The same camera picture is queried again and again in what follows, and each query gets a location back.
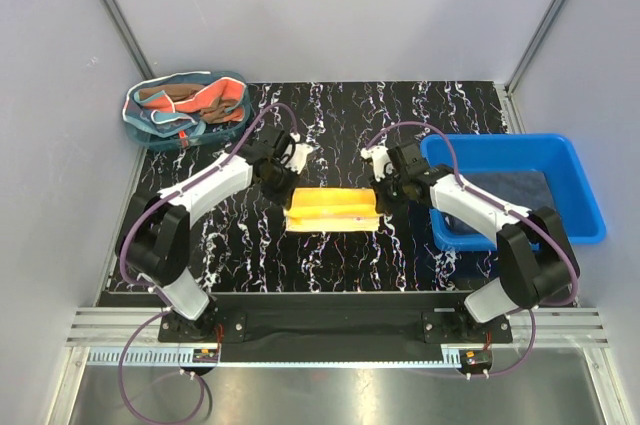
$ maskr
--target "dark gray fabric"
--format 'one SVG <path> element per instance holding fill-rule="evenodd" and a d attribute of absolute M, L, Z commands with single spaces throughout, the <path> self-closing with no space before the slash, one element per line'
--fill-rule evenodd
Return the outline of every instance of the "dark gray fabric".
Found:
<path fill-rule="evenodd" d="M 514 205 L 536 210 L 543 206 L 555 208 L 549 184 L 543 172 L 470 173 L 464 177 L 474 185 Z M 462 220 L 444 213 L 447 228 L 456 235 L 478 233 Z"/>

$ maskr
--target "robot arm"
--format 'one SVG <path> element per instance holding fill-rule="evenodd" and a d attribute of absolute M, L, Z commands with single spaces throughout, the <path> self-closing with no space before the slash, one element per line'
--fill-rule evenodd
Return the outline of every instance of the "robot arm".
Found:
<path fill-rule="evenodd" d="M 209 167 L 158 194 L 136 192 L 120 229 L 116 253 L 133 224 L 154 203 L 174 192 L 179 195 L 161 206 L 137 231 L 127 253 L 128 264 L 165 295 L 174 310 L 201 329 L 203 315 L 215 305 L 187 268 L 189 231 L 205 213 L 236 192 L 259 184 L 266 198 L 285 208 L 291 205 L 311 146 L 300 137 L 265 126 L 257 138 L 228 159 L 223 153 Z"/>
<path fill-rule="evenodd" d="M 571 283 L 565 263 L 541 237 L 517 218 L 465 191 L 450 167 L 431 167 L 417 144 L 390 149 L 377 146 L 362 150 L 361 156 L 373 167 L 371 184 L 378 213 L 392 213 L 414 200 L 461 219 L 496 244 L 500 278 L 470 294 L 464 302 L 472 324 L 489 322 L 517 308 L 531 309 Z M 531 211 L 484 194 L 541 227 L 567 253 L 579 275 L 557 212 L 548 207 Z M 538 244 L 537 253 L 531 243 Z"/>

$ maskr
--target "folded cloth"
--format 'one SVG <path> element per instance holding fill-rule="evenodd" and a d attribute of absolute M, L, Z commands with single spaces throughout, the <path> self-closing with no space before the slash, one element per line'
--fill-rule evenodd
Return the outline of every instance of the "folded cloth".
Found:
<path fill-rule="evenodd" d="M 284 215 L 288 232 L 373 232 L 380 226 L 370 189 L 296 188 Z"/>
<path fill-rule="evenodd" d="M 218 77 L 211 72 L 190 72 L 138 83 L 127 93 L 122 118 L 160 138 L 196 137 L 205 132 L 207 123 L 244 120 L 244 107 L 238 104 L 246 85 L 235 78 Z M 198 112 L 209 108 L 214 99 L 223 99 L 225 114 L 215 122 L 204 120 Z"/>
<path fill-rule="evenodd" d="M 521 205 L 531 210 L 545 205 L 555 208 L 553 195 L 543 172 L 470 173 L 465 174 L 464 177 L 474 185 L 514 205 Z M 447 213 L 443 213 L 443 217 L 447 228 L 456 235 L 478 233 L 458 218 Z"/>

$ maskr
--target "teal basket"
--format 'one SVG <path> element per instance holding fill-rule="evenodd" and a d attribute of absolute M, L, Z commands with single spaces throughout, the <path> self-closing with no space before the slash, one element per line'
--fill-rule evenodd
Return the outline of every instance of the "teal basket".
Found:
<path fill-rule="evenodd" d="M 236 80 L 246 83 L 242 75 L 234 72 L 213 72 L 211 75 L 212 81 L 218 80 L 222 77 L 235 78 Z M 167 152 L 169 150 L 180 150 L 200 145 L 221 145 L 239 140 L 246 130 L 247 125 L 253 119 L 253 109 L 251 108 L 251 99 L 249 97 L 248 87 L 245 89 L 242 100 L 238 106 L 244 109 L 244 119 L 241 122 L 207 125 L 204 133 L 197 137 L 161 138 L 157 135 L 140 130 L 128 122 L 124 122 L 124 124 L 127 135 L 131 140 L 154 152 Z"/>

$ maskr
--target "pile of clothes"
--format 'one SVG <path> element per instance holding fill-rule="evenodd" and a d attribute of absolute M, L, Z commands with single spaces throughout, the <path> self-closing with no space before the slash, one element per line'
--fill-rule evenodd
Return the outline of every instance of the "pile of clothes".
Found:
<path fill-rule="evenodd" d="M 208 125 L 244 120 L 246 88 L 238 78 L 211 72 L 147 80 L 127 93 L 122 118 L 160 139 L 198 137 Z"/>

